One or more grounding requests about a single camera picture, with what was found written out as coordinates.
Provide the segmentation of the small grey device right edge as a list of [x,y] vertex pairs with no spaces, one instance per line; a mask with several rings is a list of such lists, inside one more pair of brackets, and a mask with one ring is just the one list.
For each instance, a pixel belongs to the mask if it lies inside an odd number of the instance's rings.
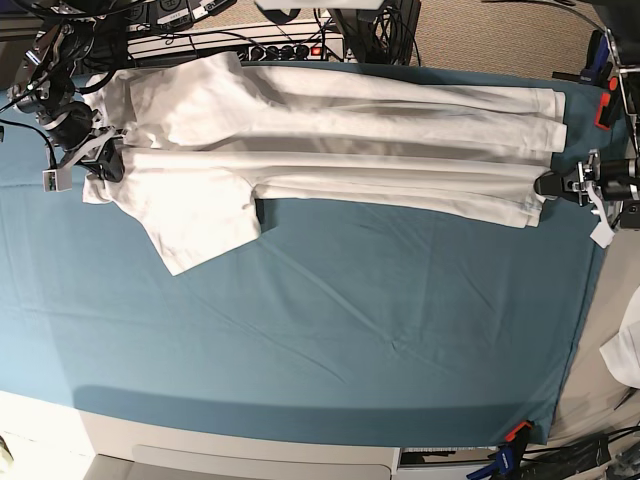
[[619,227],[626,230],[640,230],[640,203],[639,202],[625,202],[623,210],[621,211],[621,217],[619,220]]

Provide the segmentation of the white cloth right edge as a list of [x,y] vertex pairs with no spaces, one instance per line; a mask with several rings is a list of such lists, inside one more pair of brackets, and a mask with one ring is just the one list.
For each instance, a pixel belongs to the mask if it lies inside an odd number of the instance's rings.
[[615,380],[631,388],[640,387],[639,289],[627,305],[619,331],[600,347],[600,354]]

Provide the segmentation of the black power strip red switch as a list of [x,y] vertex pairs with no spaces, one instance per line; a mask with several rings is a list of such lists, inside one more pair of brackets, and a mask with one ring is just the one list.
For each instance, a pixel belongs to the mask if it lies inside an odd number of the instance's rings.
[[259,61],[325,61],[324,49],[321,45],[283,44],[252,46],[247,60]]

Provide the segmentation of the white T-shirt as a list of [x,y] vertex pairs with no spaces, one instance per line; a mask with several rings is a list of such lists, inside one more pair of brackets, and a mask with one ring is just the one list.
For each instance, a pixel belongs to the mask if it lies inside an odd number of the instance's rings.
[[567,136],[565,96],[549,88],[244,66],[233,53],[119,72],[87,102],[125,131],[124,176],[88,175],[84,201],[135,218],[174,275],[256,240],[260,199],[534,227],[535,180]]

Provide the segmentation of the orange blue clamp bottom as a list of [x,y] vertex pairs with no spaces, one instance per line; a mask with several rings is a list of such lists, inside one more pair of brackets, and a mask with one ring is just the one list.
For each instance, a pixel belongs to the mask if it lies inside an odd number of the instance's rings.
[[520,463],[529,444],[535,423],[520,422],[506,436],[493,460],[485,467],[466,475],[469,480],[513,479],[520,469]]

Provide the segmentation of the orange black clamp top right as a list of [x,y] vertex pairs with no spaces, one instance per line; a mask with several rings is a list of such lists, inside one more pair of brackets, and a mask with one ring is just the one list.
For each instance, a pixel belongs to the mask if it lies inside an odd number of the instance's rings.
[[620,79],[619,77],[612,77],[602,92],[599,106],[595,115],[594,125],[605,131],[609,131],[614,124],[624,119],[627,125],[630,125],[630,120],[624,106],[624,101],[627,98],[627,94],[624,90],[628,87],[628,81],[626,79]]

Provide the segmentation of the blue black clamp top right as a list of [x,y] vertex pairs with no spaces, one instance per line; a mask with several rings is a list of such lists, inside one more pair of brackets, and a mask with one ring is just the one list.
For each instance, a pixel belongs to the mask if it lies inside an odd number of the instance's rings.
[[612,68],[606,37],[600,31],[594,30],[589,40],[585,65],[580,73],[553,71],[551,78],[605,88],[608,85]]

